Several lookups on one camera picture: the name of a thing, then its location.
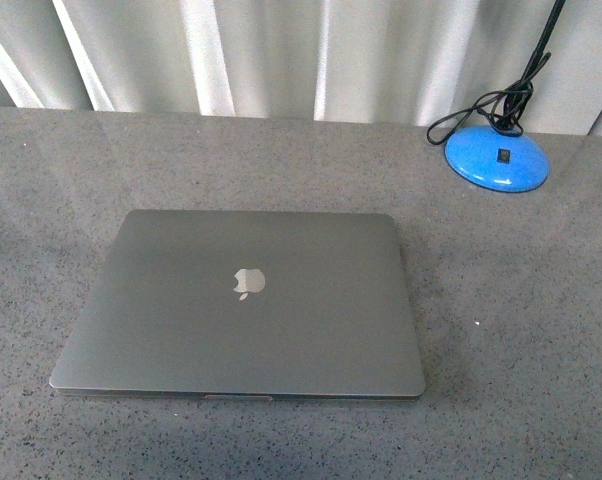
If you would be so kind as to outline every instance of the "black switch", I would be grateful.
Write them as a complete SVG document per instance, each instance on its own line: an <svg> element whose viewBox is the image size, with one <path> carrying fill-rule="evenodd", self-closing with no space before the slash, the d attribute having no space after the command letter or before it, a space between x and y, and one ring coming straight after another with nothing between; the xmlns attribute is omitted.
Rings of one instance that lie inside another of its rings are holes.
<svg viewBox="0 0 602 480"><path fill-rule="evenodd" d="M499 163L510 163L510 150L507 148L499 149L499 156L497 157Z"/></svg>

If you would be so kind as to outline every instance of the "laptop lid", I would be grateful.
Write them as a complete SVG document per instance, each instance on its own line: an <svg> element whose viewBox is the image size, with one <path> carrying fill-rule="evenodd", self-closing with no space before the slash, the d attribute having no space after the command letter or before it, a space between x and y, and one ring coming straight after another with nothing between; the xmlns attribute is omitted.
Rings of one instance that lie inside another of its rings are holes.
<svg viewBox="0 0 602 480"><path fill-rule="evenodd" d="M419 396L394 221L133 211L50 384L64 394Z"/></svg>

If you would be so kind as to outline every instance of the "curtain fold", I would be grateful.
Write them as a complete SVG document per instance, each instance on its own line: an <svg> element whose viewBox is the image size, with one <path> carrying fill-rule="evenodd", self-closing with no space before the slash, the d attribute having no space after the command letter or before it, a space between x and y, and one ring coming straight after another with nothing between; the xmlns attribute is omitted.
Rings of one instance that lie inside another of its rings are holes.
<svg viewBox="0 0 602 480"><path fill-rule="evenodd" d="M517 80L553 3L0 0L0 105L427 125ZM547 50L523 126L602 135L602 0Z"/></svg>

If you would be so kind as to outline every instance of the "blue lamp base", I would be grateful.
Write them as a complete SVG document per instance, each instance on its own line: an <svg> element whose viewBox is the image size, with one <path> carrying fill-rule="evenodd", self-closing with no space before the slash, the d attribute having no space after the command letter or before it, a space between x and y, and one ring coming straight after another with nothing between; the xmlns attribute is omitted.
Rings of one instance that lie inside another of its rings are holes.
<svg viewBox="0 0 602 480"><path fill-rule="evenodd" d="M490 126L456 132L445 157L463 178L499 192L534 190L550 173L548 157L531 138L500 135Z"/></svg>

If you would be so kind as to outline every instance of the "table surface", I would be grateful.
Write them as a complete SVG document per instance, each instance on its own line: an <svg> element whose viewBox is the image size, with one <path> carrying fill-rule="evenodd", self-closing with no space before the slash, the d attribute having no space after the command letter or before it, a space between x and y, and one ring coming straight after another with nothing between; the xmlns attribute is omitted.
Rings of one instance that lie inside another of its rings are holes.
<svg viewBox="0 0 602 480"><path fill-rule="evenodd" d="M400 125L0 108L0 478L602 479L602 138L475 187ZM382 212L416 402L68 398L47 380L135 208Z"/></svg>

